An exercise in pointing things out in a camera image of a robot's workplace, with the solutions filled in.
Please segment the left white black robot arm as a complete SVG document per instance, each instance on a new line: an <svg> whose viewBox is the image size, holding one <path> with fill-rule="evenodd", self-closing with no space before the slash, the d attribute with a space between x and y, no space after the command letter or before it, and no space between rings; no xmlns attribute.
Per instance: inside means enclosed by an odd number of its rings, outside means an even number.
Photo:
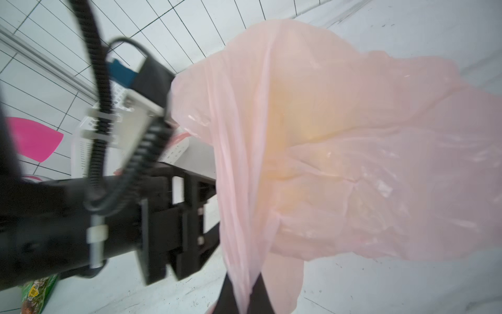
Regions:
<svg viewBox="0 0 502 314"><path fill-rule="evenodd" d="M198 272L219 244L204 230L214 179L156 167L173 129L154 118L125 170L103 176L113 122L110 99L98 107L90 175L33 183L22 179L7 122L1 121L1 288L61 273L94 277L112 257L135 251L146 284Z"/></svg>

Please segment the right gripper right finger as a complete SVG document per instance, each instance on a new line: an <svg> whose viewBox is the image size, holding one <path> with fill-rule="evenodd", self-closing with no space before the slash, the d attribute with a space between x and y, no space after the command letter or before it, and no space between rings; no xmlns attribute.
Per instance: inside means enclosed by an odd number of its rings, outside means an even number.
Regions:
<svg viewBox="0 0 502 314"><path fill-rule="evenodd" d="M247 314L275 314L262 274L252 289Z"/></svg>

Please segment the pink plastic bag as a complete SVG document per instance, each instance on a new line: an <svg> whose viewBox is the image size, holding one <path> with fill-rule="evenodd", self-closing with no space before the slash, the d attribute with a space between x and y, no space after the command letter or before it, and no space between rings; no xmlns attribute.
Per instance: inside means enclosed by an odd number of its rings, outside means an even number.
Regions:
<svg viewBox="0 0 502 314"><path fill-rule="evenodd" d="M295 308L308 260L450 260L501 245L501 98L448 60L256 24L179 73L171 116L214 149L238 313Z"/></svg>

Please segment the white perforated plastic basket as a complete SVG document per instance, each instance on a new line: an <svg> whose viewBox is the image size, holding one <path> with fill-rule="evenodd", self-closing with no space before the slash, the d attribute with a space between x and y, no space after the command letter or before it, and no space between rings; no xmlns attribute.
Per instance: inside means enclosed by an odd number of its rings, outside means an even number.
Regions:
<svg viewBox="0 0 502 314"><path fill-rule="evenodd" d="M119 94L124 90L115 82L110 82L113 110L111 114L99 111L99 103L86 111L77 129L73 132L71 141L71 177L78 179L88 176L88 165L92 154L94 140L104 141L106 146L105 159L103 162L103 175L111 176L119 174L127 161L121 150L117 148L116 137L112 129L117 121L116 104L120 100Z"/></svg>

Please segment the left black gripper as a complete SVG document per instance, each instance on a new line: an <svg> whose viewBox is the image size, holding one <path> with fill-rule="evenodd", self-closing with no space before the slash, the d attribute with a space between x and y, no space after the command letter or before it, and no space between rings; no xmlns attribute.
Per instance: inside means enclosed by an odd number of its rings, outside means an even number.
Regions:
<svg viewBox="0 0 502 314"><path fill-rule="evenodd" d="M155 167L141 188L141 235L137 251L147 285L172 268L183 280L201 270L220 244L219 226L204 230L207 202L216 181L182 168Z"/></svg>

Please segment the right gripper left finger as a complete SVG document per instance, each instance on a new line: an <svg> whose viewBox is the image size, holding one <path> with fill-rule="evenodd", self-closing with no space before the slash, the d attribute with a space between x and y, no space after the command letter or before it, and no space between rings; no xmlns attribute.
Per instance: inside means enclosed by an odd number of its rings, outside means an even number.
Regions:
<svg viewBox="0 0 502 314"><path fill-rule="evenodd" d="M220 295L213 309L213 314L239 314L233 284L228 275L224 279Z"/></svg>

